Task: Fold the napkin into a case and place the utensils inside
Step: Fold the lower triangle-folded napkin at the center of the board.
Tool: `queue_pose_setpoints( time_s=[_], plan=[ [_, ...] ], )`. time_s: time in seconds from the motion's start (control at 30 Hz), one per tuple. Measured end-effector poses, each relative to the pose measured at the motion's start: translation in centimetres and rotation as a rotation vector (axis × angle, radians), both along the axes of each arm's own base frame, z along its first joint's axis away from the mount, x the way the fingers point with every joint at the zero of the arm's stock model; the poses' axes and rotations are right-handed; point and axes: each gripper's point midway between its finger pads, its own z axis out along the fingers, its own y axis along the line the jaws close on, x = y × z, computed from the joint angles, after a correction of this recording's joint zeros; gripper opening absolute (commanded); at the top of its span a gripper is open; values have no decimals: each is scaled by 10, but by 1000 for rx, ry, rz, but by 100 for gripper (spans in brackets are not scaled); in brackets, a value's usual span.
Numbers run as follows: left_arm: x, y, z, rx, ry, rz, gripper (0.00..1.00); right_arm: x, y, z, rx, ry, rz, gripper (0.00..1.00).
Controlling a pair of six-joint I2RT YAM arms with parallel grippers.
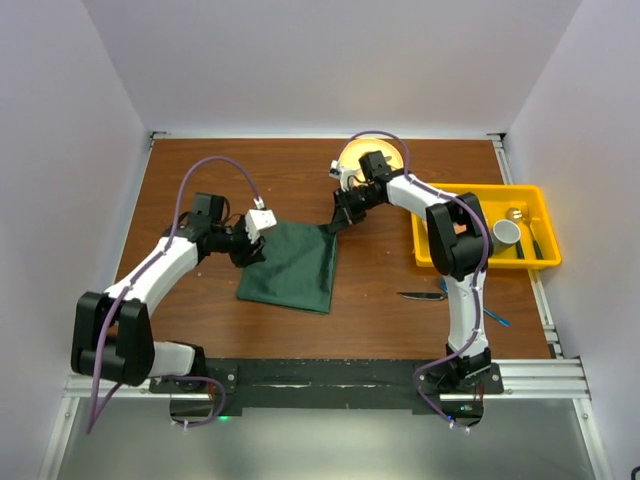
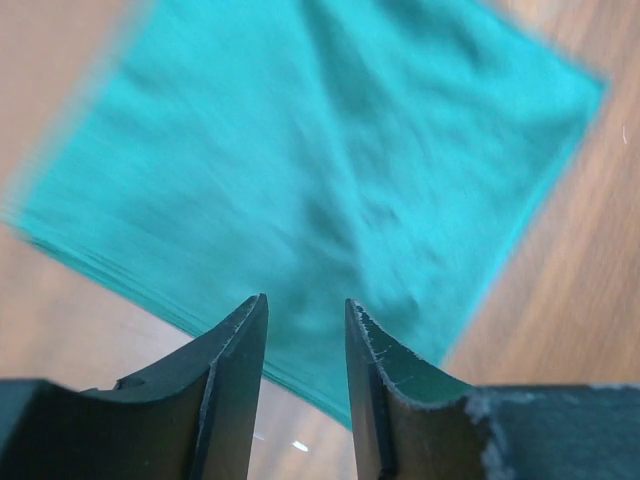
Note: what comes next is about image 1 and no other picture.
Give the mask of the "dark green cloth napkin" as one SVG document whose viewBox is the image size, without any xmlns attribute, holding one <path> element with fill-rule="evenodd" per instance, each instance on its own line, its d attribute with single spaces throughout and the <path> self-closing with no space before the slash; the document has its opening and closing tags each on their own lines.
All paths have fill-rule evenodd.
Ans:
<svg viewBox="0 0 640 480">
<path fill-rule="evenodd" d="M 281 221 L 266 237 L 265 260 L 243 270 L 236 298 L 306 312 L 330 312 L 337 237 L 325 225 Z"/>
</svg>

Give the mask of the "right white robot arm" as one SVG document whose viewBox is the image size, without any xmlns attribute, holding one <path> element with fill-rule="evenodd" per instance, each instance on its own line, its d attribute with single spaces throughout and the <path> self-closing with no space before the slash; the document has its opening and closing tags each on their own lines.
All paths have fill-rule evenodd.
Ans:
<svg viewBox="0 0 640 480">
<path fill-rule="evenodd" d="M 331 162 L 329 175 L 340 182 L 334 191 L 334 213 L 329 224 L 338 232 L 362 222 L 369 210 L 389 204 L 419 216 L 427 224 L 431 261 L 447 285 L 450 327 L 446 356 L 416 372 L 440 368 L 448 386 L 469 392 L 490 368 L 491 352 L 484 329 L 483 288 L 493 244 L 476 195 L 453 193 L 427 184 L 412 173 L 392 169 L 380 151 L 359 159 L 364 181 L 357 172 Z"/>
</svg>

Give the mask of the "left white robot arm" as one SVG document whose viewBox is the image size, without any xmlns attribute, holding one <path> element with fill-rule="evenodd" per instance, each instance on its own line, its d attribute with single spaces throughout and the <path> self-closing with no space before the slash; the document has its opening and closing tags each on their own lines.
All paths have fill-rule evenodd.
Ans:
<svg viewBox="0 0 640 480">
<path fill-rule="evenodd" d="M 128 275 L 102 292 L 84 293 L 76 305 L 71 348 L 73 372 L 138 386 L 171 376 L 185 392 L 207 380 L 201 347 L 154 340 L 151 316 L 187 273 L 213 253 L 226 254 L 238 268 L 263 261 L 265 233 L 277 224 L 258 200 L 229 224 L 224 196 L 199 193 L 179 214 L 152 252 Z"/>
</svg>

